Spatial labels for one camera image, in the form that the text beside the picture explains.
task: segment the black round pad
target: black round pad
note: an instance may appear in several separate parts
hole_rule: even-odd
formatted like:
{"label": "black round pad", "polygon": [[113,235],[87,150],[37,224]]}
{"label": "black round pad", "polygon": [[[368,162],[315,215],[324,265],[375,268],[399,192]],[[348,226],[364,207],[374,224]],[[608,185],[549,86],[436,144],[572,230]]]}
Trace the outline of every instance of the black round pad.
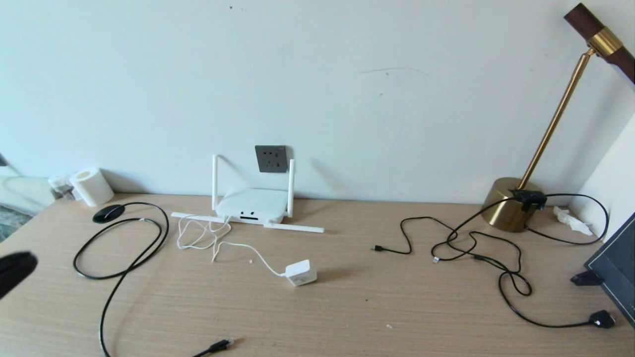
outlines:
{"label": "black round pad", "polygon": [[121,216],[125,210],[126,207],[124,207],[123,205],[112,205],[106,208],[102,208],[93,216],[93,222],[108,223],[119,218],[119,216]]}

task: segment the desk lamp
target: desk lamp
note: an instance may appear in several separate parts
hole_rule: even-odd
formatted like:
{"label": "desk lamp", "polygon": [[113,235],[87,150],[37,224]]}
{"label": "desk lamp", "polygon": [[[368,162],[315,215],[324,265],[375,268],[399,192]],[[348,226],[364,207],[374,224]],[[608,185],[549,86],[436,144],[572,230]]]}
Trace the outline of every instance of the desk lamp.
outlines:
{"label": "desk lamp", "polygon": [[[558,121],[564,113],[566,105],[569,99],[571,99],[571,95],[593,54],[603,58],[606,62],[616,67],[616,69],[619,69],[631,82],[631,85],[635,84],[635,59],[633,59],[633,55],[628,52],[617,36],[615,36],[608,27],[604,26],[583,4],[578,4],[566,14],[565,20],[585,39],[589,50],[580,57],[578,64],[575,66],[569,85],[566,87],[560,104],[523,178],[503,177],[494,181],[483,207],[492,205],[503,199],[513,198],[515,196],[514,191],[537,191],[541,194],[540,188],[529,182],[529,178],[531,177],[533,169],[538,164],[538,160],[545,150],[545,147],[547,147],[547,143],[556,129],[556,125],[558,125]],[[483,212],[482,217],[487,223],[503,231],[521,232],[525,230],[526,223],[536,208],[537,205],[524,205],[520,200],[509,199]]]}

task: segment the toilet paper roll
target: toilet paper roll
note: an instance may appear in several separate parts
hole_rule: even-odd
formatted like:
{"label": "toilet paper roll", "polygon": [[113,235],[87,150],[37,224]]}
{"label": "toilet paper roll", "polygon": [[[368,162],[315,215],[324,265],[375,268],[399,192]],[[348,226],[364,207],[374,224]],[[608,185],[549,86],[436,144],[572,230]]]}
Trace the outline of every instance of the toilet paper roll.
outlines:
{"label": "toilet paper roll", "polygon": [[82,170],[70,177],[87,205],[94,207],[110,201],[114,192],[98,168]]}

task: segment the brass lamp base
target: brass lamp base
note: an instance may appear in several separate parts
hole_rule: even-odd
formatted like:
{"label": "brass lamp base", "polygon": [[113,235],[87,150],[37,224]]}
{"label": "brass lamp base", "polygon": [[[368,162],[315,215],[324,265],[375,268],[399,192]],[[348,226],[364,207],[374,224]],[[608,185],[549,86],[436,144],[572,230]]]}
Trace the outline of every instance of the brass lamp base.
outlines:
{"label": "brass lamp base", "polygon": [[[513,177],[503,177],[494,181],[490,193],[483,203],[483,207],[491,205],[501,199],[514,197],[511,190],[516,189],[520,179]],[[524,189],[530,191],[541,191],[540,188],[527,182]],[[522,232],[525,230],[527,221],[536,210],[532,205],[527,212],[522,211],[523,204],[514,199],[499,203],[497,206],[483,212],[481,216],[492,226],[507,232]]]}

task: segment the black cable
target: black cable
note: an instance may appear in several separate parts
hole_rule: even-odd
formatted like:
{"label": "black cable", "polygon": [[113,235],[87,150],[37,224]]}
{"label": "black cable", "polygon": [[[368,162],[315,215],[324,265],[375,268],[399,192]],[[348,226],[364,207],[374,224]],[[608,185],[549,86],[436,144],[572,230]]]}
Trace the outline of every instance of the black cable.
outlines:
{"label": "black cable", "polygon": [[[599,240],[601,240],[607,230],[608,230],[608,222],[609,222],[609,217],[608,217],[608,212],[606,211],[606,208],[595,198],[587,196],[585,194],[564,194],[564,193],[558,193],[558,194],[548,194],[546,195],[547,197],[555,197],[555,196],[579,196],[579,197],[585,197],[585,198],[589,198],[592,199],[593,201],[595,201],[601,208],[602,211],[604,211],[605,214],[605,228],[602,232],[602,234],[599,235],[599,237],[597,239],[595,239],[594,241],[590,241],[590,242],[584,242],[584,243],[577,243],[577,242],[571,242],[571,241],[566,241],[563,239],[559,239],[559,238],[554,238],[554,237],[550,237],[546,234],[534,231],[533,229],[530,229],[529,227],[527,227],[527,230],[534,232],[535,234],[538,234],[540,236],[549,238],[549,239],[553,239],[556,241],[561,241],[564,243],[569,243],[569,244],[574,244],[574,245],[589,245],[589,244],[593,244]],[[441,222],[440,220],[434,218],[434,217],[430,217],[430,216],[424,216],[424,217],[410,217],[410,218],[406,218],[403,219],[399,226],[401,228],[401,232],[403,233],[404,238],[406,238],[406,242],[408,243],[408,251],[407,252],[400,252],[400,251],[395,251],[395,250],[391,250],[388,248],[384,248],[382,246],[376,245],[374,247],[374,250],[377,251],[382,251],[382,250],[386,250],[388,252],[393,252],[393,253],[398,253],[398,254],[410,254],[412,252],[412,245],[410,243],[410,238],[408,237],[408,235],[406,234],[406,231],[403,228],[403,224],[404,222],[407,222],[409,220],[418,220],[418,219],[432,219],[442,225],[444,225],[445,227],[447,227],[448,229],[451,230],[451,232],[448,234],[448,236],[446,237],[445,241],[442,241],[440,243],[435,244],[434,246],[432,246],[430,253],[431,255],[434,257],[435,262],[438,261],[451,261],[451,260],[455,260],[458,258],[463,257],[464,255],[471,255],[474,259],[476,260],[480,260],[483,262],[486,262],[490,265],[492,265],[493,267],[496,267],[497,269],[502,270],[502,273],[500,274],[500,276],[498,276],[498,290],[501,294],[501,296],[503,297],[505,303],[507,304],[507,306],[509,306],[509,308],[515,313],[517,314],[520,318],[522,318],[523,320],[532,323],[534,325],[540,326],[540,327],[548,327],[548,328],[568,328],[568,327],[579,327],[579,326],[586,326],[586,325],[597,325],[598,327],[611,327],[614,324],[610,322],[610,321],[605,321],[604,319],[611,319],[610,315],[606,312],[606,311],[598,311],[597,313],[594,313],[591,315],[591,317],[589,317],[588,321],[585,322],[581,322],[581,323],[572,323],[572,324],[566,324],[566,325],[547,325],[547,324],[543,324],[543,323],[539,323],[537,321],[534,321],[532,319],[529,319],[528,317],[526,317],[525,315],[523,315],[520,311],[518,311],[513,305],[512,303],[509,301],[509,299],[507,298],[507,295],[505,294],[505,291],[503,289],[503,278],[505,276],[510,277],[510,279],[512,280],[512,284],[514,286],[514,289],[517,291],[517,293],[521,294],[522,296],[529,296],[532,294],[533,292],[533,288],[531,287],[531,284],[529,283],[529,281],[520,274],[522,265],[521,265],[521,257],[522,257],[522,251],[520,249],[520,247],[517,246],[517,244],[515,244],[514,242],[505,239],[505,238],[501,238],[501,237],[496,237],[496,236],[492,236],[491,234],[485,234],[482,232],[478,232],[478,231],[471,231],[469,233],[469,237],[472,239],[473,244],[469,249],[461,249],[459,247],[454,246],[451,242],[454,241],[455,239],[458,238],[458,230],[460,228],[462,228],[463,226],[465,226],[466,224],[468,224],[471,220],[473,220],[474,218],[478,217],[479,215],[481,215],[483,212],[493,208],[494,206],[497,206],[499,204],[501,204],[502,202],[505,201],[509,201],[511,199],[516,199],[516,197],[512,197],[512,198],[505,198],[505,199],[501,199],[500,201],[494,202],[486,207],[483,207],[482,209],[480,209],[480,211],[478,211],[477,213],[475,213],[474,215],[472,215],[471,217],[469,217],[468,219],[466,219],[465,221],[463,221],[461,224],[459,224],[456,228],[452,228],[450,226],[448,226],[447,224]],[[472,253],[472,251],[476,248],[476,245],[478,243],[476,237],[474,236],[475,234],[480,234],[482,236],[486,236],[489,238],[493,238],[493,239],[498,239],[500,241],[504,241],[510,245],[512,245],[516,251],[518,252],[518,268],[516,270],[512,270],[509,269],[505,264],[501,263],[500,261],[492,258],[492,257],[488,257],[485,255],[480,255],[480,254],[476,254],[476,253]],[[448,245],[450,248],[452,248],[453,250],[456,250],[459,252],[458,255],[454,256],[454,257],[450,257],[450,258],[441,258],[438,257],[434,252],[436,250],[436,248],[440,247],[441,245]],[[520,279],[524,285],[525,285],[525,289],[526,291],[523,291],[518,284],[516,283],[516,278]]]}
{"label": "black cable", "polygon": [[[130,202],[130,203],[126,203],[123,204],[121,206],[125,207],[125,206],[130,206],[130,205],[146,205],[146,206],[152,206],[154,208],[157,208],[159,211],[161,211],[161,213],[163,214],[163,218],[165,219],[165,231],[163,231],[163,228],[161,227],[160,224],[158,224],[156,221],[151,220],[151,219],[143,219],[143,218],[130,218],[130,219],[124,219],[124,220],[120,220],[117,221],[109,226],[107,226],[106,228],[103,228],[101,231],[97,232],[94,236],[92,236],[82,247],[81,249],[77,252],[77,254],[75,254],[75,257],[73,259],[73,268],[75,269],[75,271],[80,275],[83,276],[85,278],[88,279],[92,279],[92,280],[105,280],[105,279],[111,279],[111,278],[116,278],[119,276],[119,281],[117,281],[117,284],[115,284],[115,287],[112,289],[110,295],[108,296],[108,299],[106,300],[106,303],[104,305],[104,310],[102,311],[102,317],[100,318],[99,321],[99,343],[102,347],[102,351],[104,352],[104,355],[106,355],[106,357],[111,357],[110,353],[108,352],[108,349],[106,348],[106,344],[104,341],[104,320],[106,318],[106,312],[108,311],[108,307],[110,306],[110,302],[112,301],[113,296],[115,295],[115,293],[117,292],[117,289],[119,288],[119,286],[121,285],[121,282],[125,279],[125,277],[128,275],[128,273],[130,273],[131,271],[135,270],[136,268],[140,267],[141,265],[143,265],[144,263],[146,263],[150,258],[152,258],[155,254],[157,254],[157,252],[161,249],[161,247],[163,246],[163,243],[165,243],[166,238],[168,237],[168,232],[170,231],[170,219],[168,218],[168,215],[165,213],[165,211],[157,206],[154,205],[152,203],[148,203],[148,202]],[[117,209],[120,209],[121,206],[117,206],[115,208],[113,208],[112,211],[110,212],[114,212]],[[155,226],[157,226],[159,228],[159,234],[157,234],[156,238],[154,238],[154,240],[152,241],[152,243],[150,243],[142,252],[141,254],[139,254],[135,260],[133,260],[133,262],[128,266],[128,268],[126,268],[125,270],[119,271],[118,273],[114,273],[114,274],[110,274],[110,275],[105,275],[105,276],[93,276],[93,275],[89,275],[84,273],[82,270],[80,270],[80,268],[77,266],[77,261],[79,260],[79,256],[88,248],[88,246],[90,246],[92,244],[92,242],[94,242],[97,238],[99,238],[104,232],[108,231],[109,229],[118,226],[119,224],[123,224],[123,223],[127,223],[127,222],[132,222],[132,221],[144,221],[144,222],[150,222],[153,223]],[[141,260],[141,258],[154,246],[153,251],[151,251],[150,254],[148,254],[148,256],[146,258],[144,258],[143,260]],[[234,343],[233,339],[227,339],[227,340],[221,340],[213,345],[210,346],[210,348],[208,348],[207,350],[197,354],[196,356],[204,356],[208,353],[214,353],[217,351],[222,351],[224,349],[227,349],[228,346],[231,346],[231,344]]]}
{"label": "black cable", "polygon": [[538,232],[538,231],[536,231],[534,229],[531,229],[529,227],[525,227],[525,228],[527,228],[528,231],[534,232],[535,234],[538,234],[539,236],[543,236],[545,238],[553,239],[554,241],[563,242],[563,243],[569,243],[569,244],[573,244],[573,245],[589,245],[589,244],[593,244],[593,243],[601,240],[602,238],[604,238],[604,236],[606,236],[606,232],[608,230],[608,211],[606,211],[606,208],[598,200],[596,200],[595,198],[593,198],[591,196],[587,196],[585,194],[579,194],[579,193],[554,193],[554,194],[548,194],[546,196],[547,197],[571,196],[571,197],[585,197],[585,198],[592,199],[593,201],[595,201],[595,203],[597,203],[600,206],[600,208],[602,208],[602,211],[604,212],[604,220],[606,222],[606,224],[604,225],[604,231],[602,231],[602,234],[600,234],[597,239],[594,239],[594,240],[592,240],[590,242],[583,242],[583,243],[566,241],[564,239],[555,238],[555,237],[552,237],[552,236],[548,236],[548,235],[546,235],[544,233]]}

